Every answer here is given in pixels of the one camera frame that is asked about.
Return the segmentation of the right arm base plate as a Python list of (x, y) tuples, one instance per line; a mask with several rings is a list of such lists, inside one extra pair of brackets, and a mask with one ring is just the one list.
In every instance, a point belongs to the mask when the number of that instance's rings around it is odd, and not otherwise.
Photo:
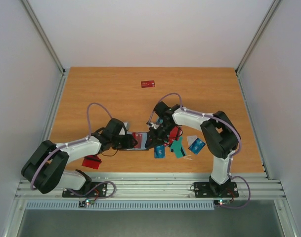
[(194, 194), (196, 198), (238, 198), (236, 182), (230, 181), (223, 185), (211, 182), (194, 182)]

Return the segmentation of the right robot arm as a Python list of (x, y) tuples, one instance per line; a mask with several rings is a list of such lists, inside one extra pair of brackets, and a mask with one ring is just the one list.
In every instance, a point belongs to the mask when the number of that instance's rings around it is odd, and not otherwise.
[(177, 126), (187, 126), (202, 131), (205, 143), (214, 156), (213, 170), (209, 177), (208, 192), (213, 197), (225, 193), (231, 183), (231, 163), (240, 152), (241, 137), (228, 116), (223, 111), (207, 114), (192, 111), (181, 105), (169, 107), (159, 102), (154, 113), (162, 120), (161, 124), (148, 122), (149, 131), (145, 148), (151, 149), (169, 140), (171, 131)]

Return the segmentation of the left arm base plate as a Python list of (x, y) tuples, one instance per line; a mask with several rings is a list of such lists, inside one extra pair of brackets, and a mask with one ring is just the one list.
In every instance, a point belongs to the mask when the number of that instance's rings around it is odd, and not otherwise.
[(79, 190), (66, 189), (62, 192), (63, 198), (99, 198), (106, 197), (107, 183), (105, 182), (90, 182), (84, 184)]

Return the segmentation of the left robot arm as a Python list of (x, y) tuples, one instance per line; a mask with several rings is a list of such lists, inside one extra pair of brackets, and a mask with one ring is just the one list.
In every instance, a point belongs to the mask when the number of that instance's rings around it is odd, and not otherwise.
[(90, 178), (80, 170), (68, 171), (67, 164), (80, 158), (95, 156), (109, 149), (127, 150), (137, 145), (127, 125), (112, 118), (105, 127), (80, 140), (55, 144), (45, 140), (37, 147), (21, 169), (31, 190), (47, 194), (55, 188), (74, 190), (85, 197), (91, 192)]

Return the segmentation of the dark blue card holder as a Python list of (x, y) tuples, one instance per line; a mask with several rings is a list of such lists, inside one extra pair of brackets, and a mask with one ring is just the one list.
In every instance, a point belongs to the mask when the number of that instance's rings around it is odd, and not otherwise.
[(134, 139), (137, 141), (137, 144), (133, 148), (127, 149), (127, 151), (147, 151), (148, 149), (145, 147), (147, 141), (147, 133), (146, 132), (128, 132), (131, 134)]

